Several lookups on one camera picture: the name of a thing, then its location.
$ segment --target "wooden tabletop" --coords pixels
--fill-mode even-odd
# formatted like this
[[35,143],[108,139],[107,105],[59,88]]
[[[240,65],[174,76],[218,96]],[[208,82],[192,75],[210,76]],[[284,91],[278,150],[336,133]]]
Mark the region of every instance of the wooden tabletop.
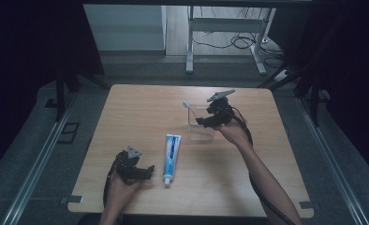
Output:
[[[155,165],[151,180],[142,183],[125,214],[265,217],[236,147],[218,132],[211,142],[191,141],[187,124],[190,104],[208,105],[215,92],[235,89],[229,104],[247,119],[258,155],[293,200],[302,218],[314,215],[301,209],[309,202],[287,134],[267,89],[114,85],[96,127],[70,202],[72,212],[102,212],[106,175],[115,156],[128,145],[141,150],[139,168]],[[182,141],[173,182],[163,182],[166,135]]]

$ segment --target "blue and white tube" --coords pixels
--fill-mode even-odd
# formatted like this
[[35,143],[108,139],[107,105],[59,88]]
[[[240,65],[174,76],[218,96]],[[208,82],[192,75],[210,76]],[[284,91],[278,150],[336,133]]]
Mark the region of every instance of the blue and white tube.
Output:
[[175,174],[176,158],[178,157],[181,139],[181,135],[167,134],[167,153],[165,155],[165,167],[163,175],[166,187],[170,185],[170,181],[173,180],[173,176]]

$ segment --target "gray carpet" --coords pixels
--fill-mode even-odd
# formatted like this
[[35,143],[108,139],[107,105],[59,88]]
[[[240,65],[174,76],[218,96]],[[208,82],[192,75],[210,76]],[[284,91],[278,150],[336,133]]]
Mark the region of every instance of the gray carpet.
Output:
[[[195,72],[191,75],[185,74],[185,65],[181,62],[105,63],[104,67],[108,75],[98,77],[108,84],[256,87],[266,79],[257,74],[256,67],[251,63],[201,62],[195,64]],[[78,134],[73,143],[55,145],[19,224],[76,224],[84,215],[70,213],[66,208],[65,198],[70,196],[74,188],[87,146],[109,92],[82,76],[79,79],[81,91],[77,93],[73,110],[67,119],[68,123],[79,123]],[[290,83],[273,94],[304,183],[315,206],[315,216],[305,219],[304,224],[355,224],[291,92],[294,84]],[[44,108],[49,98],[55,98],[53,83],[40,88],[37,105],[0,161],[0,223],[52,130],[55,109]],[[330,118],[323,104],[319,107],[318,120],[333,154],[369,219],[369,167]],[[172,224],[169,219],[171,217],[155,217],[154,220],[147,221],[148,224],[164,224],[164,221]],[[125,222],[144,224],[144,220],[129,217]],[[192,220],[191,223],[208,224],[208,220]],[[245,218],[241,221],[231,220],[228,224],[251,223]]]

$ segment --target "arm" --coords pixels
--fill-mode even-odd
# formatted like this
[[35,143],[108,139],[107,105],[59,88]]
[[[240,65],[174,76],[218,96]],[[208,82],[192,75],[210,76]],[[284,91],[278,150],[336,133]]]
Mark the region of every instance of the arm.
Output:
[[[228,124],[214,127],[214,129],[220,131],[229,142],[238,148],[244,158],[249,174],[260,190],[260,193],[293,223],[302,224],[293,202],[269,169],[260,160],[238,122],[231,120]],[[272,224],[286,224],[284,220],[277,216],[264,203],[262,203],[262,206]]]
[[124,183],[120,175],[114,172],[111,175],[108,198],[105,210],[99,221],[99,225],[115,225],[120,216],[121,210],[129,202],[132,195],[136,192],[140,182],[135,182],[131,186]]

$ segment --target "white cap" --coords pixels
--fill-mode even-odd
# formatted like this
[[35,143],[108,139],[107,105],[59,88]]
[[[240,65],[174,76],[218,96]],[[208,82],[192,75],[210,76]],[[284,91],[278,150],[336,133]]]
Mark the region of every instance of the white cap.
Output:
[[165,178],[165,186],[169,186],[170,185],[170,179],[169,178]]

